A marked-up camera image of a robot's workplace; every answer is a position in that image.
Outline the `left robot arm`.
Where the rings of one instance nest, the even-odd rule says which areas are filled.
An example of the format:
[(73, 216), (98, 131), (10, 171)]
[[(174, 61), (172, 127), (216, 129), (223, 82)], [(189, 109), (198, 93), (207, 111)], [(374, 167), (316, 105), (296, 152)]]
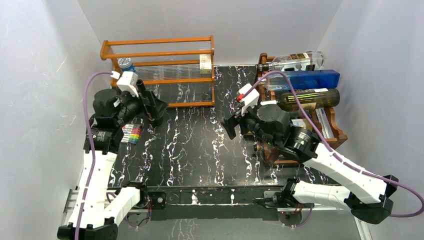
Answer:
[(129, 211), (144, 208), (150, 201), (146, 184), (134, 181), (107, 202), (109, 178), (124, 137), (123, 127), (136, 116), (160, 125), (168, 104), (137, 79), (117, 89), (98, 91), (92, 106), (94, 114), (88, 120), (78, 195), (68, 222), (58, 228), (60, 240), (115, 240)]

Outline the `blue clear glass bottle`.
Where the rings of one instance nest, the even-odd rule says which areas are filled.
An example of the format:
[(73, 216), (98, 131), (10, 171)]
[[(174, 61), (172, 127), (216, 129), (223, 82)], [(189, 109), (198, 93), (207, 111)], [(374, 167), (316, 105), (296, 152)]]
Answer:
[[(292, 84), (294, 90), (307, 89), (334, 89), (338, 86), (340, 73), (331, 70), (298, 70), (286, 71), (285, 75)], [(280, 74), (270, 74), (261, 81), (268, 91), (289, 91), (290, 87), (286, 79)]]

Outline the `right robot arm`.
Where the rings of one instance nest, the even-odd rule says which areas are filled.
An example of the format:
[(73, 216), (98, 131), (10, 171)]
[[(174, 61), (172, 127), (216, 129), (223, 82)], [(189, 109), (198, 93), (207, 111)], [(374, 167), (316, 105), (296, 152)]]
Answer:
[(266, 196), (258, 204), (267, 208), (320, 204), (349, 211), (356, 218), (379, 224), (392, 213), (390, 196), (396, 191), (391, 175), (382, 179), (354, 166), (352, 162), (327, 148), (319, 136), (306, 128), (291, 124), (289, 114), (275, 104), (238, 110), (221, 121), (229, 138), (252, 133), (276, 147), (279, 155), (316, 169), (336, 181), (336, 185), (311, 184), (289, 179), (281, 191)]

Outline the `green wine bottle silver cap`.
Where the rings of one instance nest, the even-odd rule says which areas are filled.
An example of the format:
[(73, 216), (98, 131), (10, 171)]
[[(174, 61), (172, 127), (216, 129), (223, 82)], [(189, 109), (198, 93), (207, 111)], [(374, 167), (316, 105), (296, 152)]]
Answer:
[[(336, 88), (315, 88), (306, 90), (295, 90), (295, 94), (300, 102), (301, 107), (305, 111), (315, 110), (319, 108), (332, 108), (340, 103), (340, 92)], [(277, 105), (287, 112), (298, 111), (295, 96), (292, 92), (281, 94), (275, 100), (262, 101), (263, 105)]]

